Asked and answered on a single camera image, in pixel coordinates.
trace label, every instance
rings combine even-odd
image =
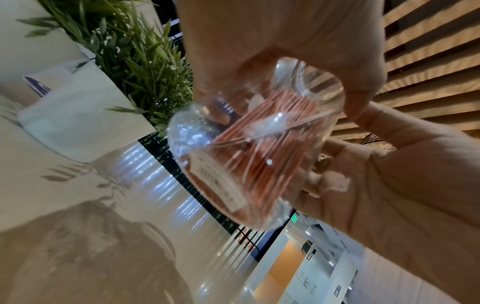
[[[190,172],[207,185],[230,212],[243,209],[248,202],[237,183],[203,153],[191,152]]]

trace glass jar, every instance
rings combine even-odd
[[[176,162],[210,203],[239,224],[274,229],[288,220],[325,139],[343,109],[344,91],[334,75],[296,59],[278,61],[273,94],[255,95],[248,113],[229,125],[207,119],[192,104],[168,125]]]

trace green plant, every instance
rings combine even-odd
[[[134,109],[165,135],[169,119],[192,101],[192,71],[163,29],[151,26],[133,1],[39,0],[51,17],[18,20],[40,27],[27,37],[63,28],[95,54],[95,63],[128,96]]]

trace table surface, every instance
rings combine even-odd
[[[138,142],[90,164],[0,98],[0,303],[251,303],[257,262]]]

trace hand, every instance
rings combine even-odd
[[[268,96],[277,60],[294,57],[335,74],[345,113],[358,116],[386,79],[381,0],[178,0],[193,95],[219,122],[221,95],[239,114]]]
[[[397,147],[329,139],[294,208],[339,229],[462,303],[480,281],[480,145],[460,131],[370,103],[354,120]]]

